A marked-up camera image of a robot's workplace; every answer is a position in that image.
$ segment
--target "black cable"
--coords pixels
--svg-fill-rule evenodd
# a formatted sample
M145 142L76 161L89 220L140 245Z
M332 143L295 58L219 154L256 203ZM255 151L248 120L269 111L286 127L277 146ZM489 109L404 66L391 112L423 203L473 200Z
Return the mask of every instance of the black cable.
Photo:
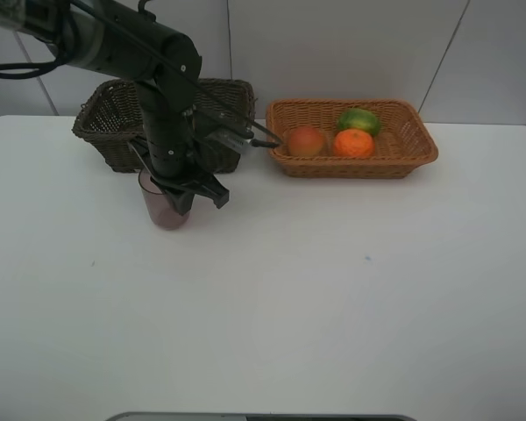
M244 120L245 122L249 123L250 125L253 125L254 127L257 127L259 130L267 134L268 136L272 137L273 139L277 140L280 144L283 144L284 142L282 139L268 130L265 126L260 125L256 121L251 120L249 117L244 116L241 112L237 112L234 110L233 107L230 107L227 103L222 101L218 96L213 95L211 92L206 90L203 86L201 86L196 80L191 79L188 75L181 72L180 69L178 69L170 60L168 60L166 57L164 57L163 54L161 54L159 51L155 50L154 48L150 47L148 44L145 43L142 39L137 37L134 33L131 31L128 31L125 27L118 24L117 22L111 20L110 18L107 18L103 15L100 15L97 13L93 7L88 6L85 4L82 0L70 0L70 3L73 4L78 9L85 11L88 13L91 17L99 20L101 23L103 23L105 26L109 27L116 35L119 35L120 37L123 37L127 39L129 42L131 42L134 46L140 48L142 51L144 51L147 54L150 54L154 59L158 60L160 63L162 63L167 68L174 71L177 75L180 75L185 81L190 83L191 85L195 86L198 90L200 90L204 95L206 95L208 98L212 99L215 103L220 105L221 107L224 107L226 110L233 112L236 116Z
M150 0L139 0L139 13L141 15L146 16L153 22L156 21L156 15L154 15L151 11L146 10L146 3L148 3Z
M222 171L224 169L223 155L221 153L218 153L216 148L213 145L211 145L209 142L207 142L205 139L200 139L196 135L195 131L192 130L192 128L189 127L189 131L190 131L191 137L196 142L196 144L194 144L195 154L198 157L198 159L202 161L202 162L199 162L197 160L197 164L201 165L201 167L208 173L219 173L220 171ZM206 148L210 150L210 152L212 153L212 156L214 157L214 161L216 162L214 168L209 167L209 163L207 162L208 160L207 154L203 153L203 150L200 147L196 147L196 145L205 146Z
M41 63L6 63L0 64L0 79L7 80L24 80L31 79L46 75L52 72L57 67L62 66L70 62L77 54L80 48L80 33L78 31L78 25L76 24L72 13L70 13L70 2L68 0L58 0L58 6L60 10L59 17L59 28L58 32L62 33L63 18L68 21L70 25L70 31L72 32L74 44L70 51L66 49L66 46L60 42L57 47L59 48L59 54L53 61L41 62ZM15 73L4 73L8 70L31 70L29 72L15 74Z

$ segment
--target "white tabletop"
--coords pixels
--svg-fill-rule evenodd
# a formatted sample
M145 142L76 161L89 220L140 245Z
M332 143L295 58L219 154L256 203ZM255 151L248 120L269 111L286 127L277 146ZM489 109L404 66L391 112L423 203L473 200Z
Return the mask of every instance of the white tabletop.
M265 153L149 221L72 118L0 118L0 416L526 420L526 127L429 125L400 181Z

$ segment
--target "plastic cup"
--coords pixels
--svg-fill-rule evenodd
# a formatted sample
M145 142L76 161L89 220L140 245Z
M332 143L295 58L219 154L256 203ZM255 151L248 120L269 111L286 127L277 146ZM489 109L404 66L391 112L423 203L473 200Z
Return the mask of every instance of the plastic cup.
M148 209L150 219L158 227L172 231L185 224L189 218L189 212L181 216L175 211L174 206L166 199L161 190L150 179L150 173L143 169L139 174L139 184L142 188L142 196Z

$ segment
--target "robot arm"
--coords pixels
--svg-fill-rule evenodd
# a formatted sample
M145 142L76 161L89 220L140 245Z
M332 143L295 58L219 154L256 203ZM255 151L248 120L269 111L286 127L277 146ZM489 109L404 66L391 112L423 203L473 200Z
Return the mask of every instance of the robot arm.
M114 0L0 0L0 25L46 42L56 56L52 63L0 65L0 77L23 78L4 71L24 68L33 77L68 64L134 81L146 142L137 139L130 146L153 182L180 215L189 212L195 195L220 208L229 192L203 169L196 142L210 138L234 150L279 143L257 141L242 125L195 108L202 58L189 37L155 22L146 1L134 11Z

